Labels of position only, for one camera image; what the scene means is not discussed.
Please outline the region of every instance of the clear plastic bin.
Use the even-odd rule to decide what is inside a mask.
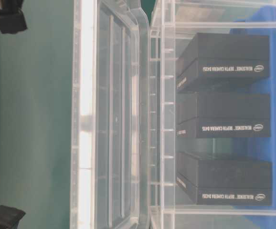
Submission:
[[[271,106],[276,107],[276,1],[233,0],[157,0],[153,11],[151,34],[150,85],[160,82],[157,116],[160,163],[151,172],[151,190],[156,201],[151,206],[151,223],[156,229],[273,229],[276,228],[276,110],[271,111],[272,136],[257,139],[255,157],[271,161],[273,165],[273,202],[269,207],[239,207],[195,205],[176,182],[176,61],[198,32],[247,32],[270,37],[270,77],[263,81],[267,87],[255,83],[251,93],[270,93]],[[212,154],[231,151],[232,139],[190,139],[189,148],[208,150]],[[247,150],[247,142],[239,146]],[[262,155],[258,144],[267,144]]]
[[[75,0],[74,11],[70,227],[276,229],[276,1],[157,0],[150,28],[140,0]],[[176,62],[198,32],[271,37],[269,79],[242,93],[271,95],[272,136],[186,146],[254,146],[273,165],[272,206],[196,205],[176,182]]]
[[[74,1],[72,229],[149,227],[147,20],[137,0]]]

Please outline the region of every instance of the teal green wall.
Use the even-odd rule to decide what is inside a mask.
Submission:
[[[21,229],[69,228],[72,0],[26,0],[29,30],[0,34],[0,204]]]
[[[156,0],[141,0],[141,7],[147,14],[150,23],[151,23],[152,12],[153,12],[155,1]]]

